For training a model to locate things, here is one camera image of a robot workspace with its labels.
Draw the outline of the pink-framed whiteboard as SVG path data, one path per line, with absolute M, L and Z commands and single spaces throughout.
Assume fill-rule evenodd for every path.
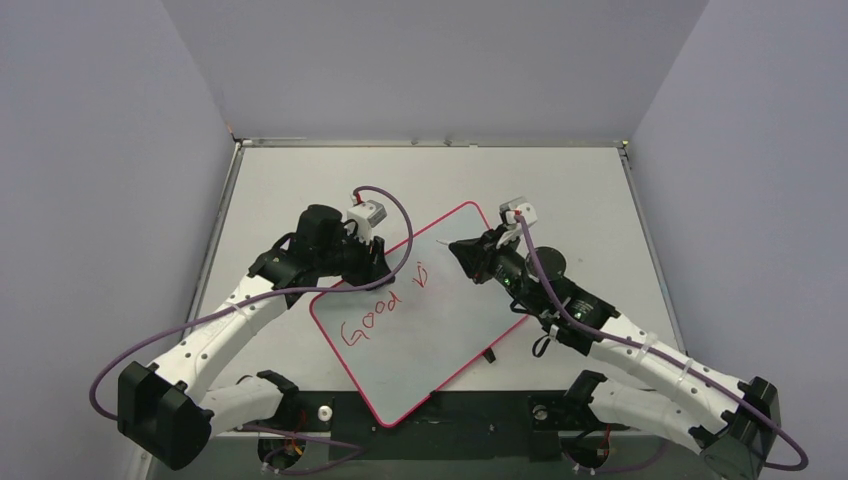
M 317 296 L 310 313 L 379 425 L 394 427 L 524 321 L 495 282 L 476 285 L 448 247 L 488 230 L 466 201 L 400 243 L 389 265 L 395 281 L 373 291 Z

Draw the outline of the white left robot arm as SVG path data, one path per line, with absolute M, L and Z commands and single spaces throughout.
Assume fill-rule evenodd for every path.
M 385 242 L 374 228 L 382 204 L 360 202 L 345 213 L 310 205 L 294 231 L 261 253 L 230 296 L 178 345 L 148 365 L 128 364 L 118 377 L 117 427 L 173 470 L 189 465 L 219 433 L 262 419 L 291 427 L 296 387 L 263 371 L 244 384 L 214 390 L 213 380 L 250 340 L 325 277 L 352 290 L 373 289 L 390 269 Z

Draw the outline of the black whiteboard clip right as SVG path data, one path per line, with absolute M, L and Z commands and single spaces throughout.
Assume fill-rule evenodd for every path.
M 496 361 L 496 355 L 491 348 L 484 350 L 482 356 L 489 364 L 493 364 Z

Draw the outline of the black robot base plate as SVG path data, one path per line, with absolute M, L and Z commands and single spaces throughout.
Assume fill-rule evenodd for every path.
M 362 446 L 365 460 L 553 461 L 599 443 L 607 427 L 563 391 L 436 392 L 394 427 L 383 427 L 355 391 L 302 391 L 259 426 L 327 433 L 331 459 Z

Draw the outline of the aluminium table edge frame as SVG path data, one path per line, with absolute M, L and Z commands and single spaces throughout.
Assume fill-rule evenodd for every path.
M 192 314 L 220 307 L 249 265 L 292 231 L 309 205 L 345 210 L 357 186 L 386 206 L 377 233 L 388 252 L 404 243 L 410 253 L 416 232 L 466 201 L 477 203 L 491 226 L 501 203 L 525 196 L 540 214 L 534 241 L 566 256 L 571 279 L 659 340 L 675 349 L 684 346 L 618 143 L 246 140 L 226 182 Z M 212 389 L 271 369 L 304 390 L 360 394 L 310 313 L 315 298 L 306 295 L 266 325 L 212 381 Z M 625 380 L 621 370 L 562 346 L 534 359 L 531 344 L 540 333 L 537 321 L 525 318 L 490 347 L 493 364 L 481 356 L 428 399 L 447 391 L 560 390 L 583 370 Z

